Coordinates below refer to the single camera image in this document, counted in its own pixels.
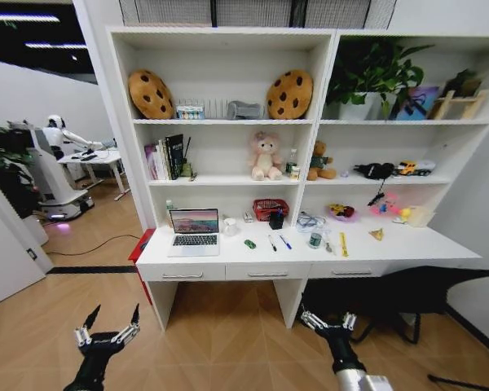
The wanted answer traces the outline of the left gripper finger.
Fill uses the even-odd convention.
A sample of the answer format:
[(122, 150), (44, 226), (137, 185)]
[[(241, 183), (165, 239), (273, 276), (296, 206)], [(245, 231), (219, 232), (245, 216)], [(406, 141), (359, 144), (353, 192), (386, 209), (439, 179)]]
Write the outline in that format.
[(87, 315), (86, 320), (84, 321), (82, 326), (74, 330), (74, 336), (78, 347), (83, 347), (92, 343), (92, 338), (90, 336), (89, 330), (92, 328), (100, 311), (100, 308), (101, 305), (97, 305), (95, 309)]
[(137, 304), (134, 308), (130, 324), (117, 334), (116, 342), (130, 342), (137, 336), (140, 331), (139, 318), (139, 304)]

